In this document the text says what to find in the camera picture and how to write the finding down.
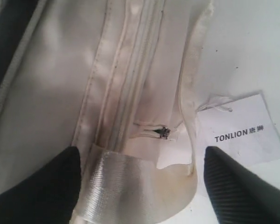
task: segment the zipper pull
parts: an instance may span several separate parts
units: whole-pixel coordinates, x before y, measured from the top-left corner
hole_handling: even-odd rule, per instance
[[[165,139],[165,140],[168,139],[170,131],[171,130],[169,128],[165,128],[165,127],[163,127],[162,129],[154,130],[154,132],[156,132],[160,135],[161,139]]]

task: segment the hang tag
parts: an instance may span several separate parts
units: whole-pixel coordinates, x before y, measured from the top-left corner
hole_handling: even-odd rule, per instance
[[[207,146],[217,146],[244,166],[280,159],[280,139],[260,94],[197,113],[197,169]]]

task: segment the black textured material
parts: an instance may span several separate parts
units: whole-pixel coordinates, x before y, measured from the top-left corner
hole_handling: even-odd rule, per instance
[[[80,188],[80,154],[69,147],[0,195],[0,224],[68,224]]]
[[[0,13],[0,84],[38,0],[9,0]]]
[[[205,153],[204,181],[220,224],[278,224],[221,159],[217,147]]]

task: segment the white background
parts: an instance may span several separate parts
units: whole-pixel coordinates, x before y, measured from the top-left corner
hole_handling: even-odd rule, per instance
[[[196,85],[197,104],[210,93],[240,98],[263,91],[280,134],[280,0],[215,0]],[[280,189],[280,160],[249,167]],[[217,224],[208,198],[163,222]]]

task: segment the zipper slider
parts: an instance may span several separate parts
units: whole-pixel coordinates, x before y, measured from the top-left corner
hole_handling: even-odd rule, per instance
[[[170,129],[163,127],[162,129],[154,130],[154,132],[158,133],[160,135],[160,139],[167,140],[170,134]]]

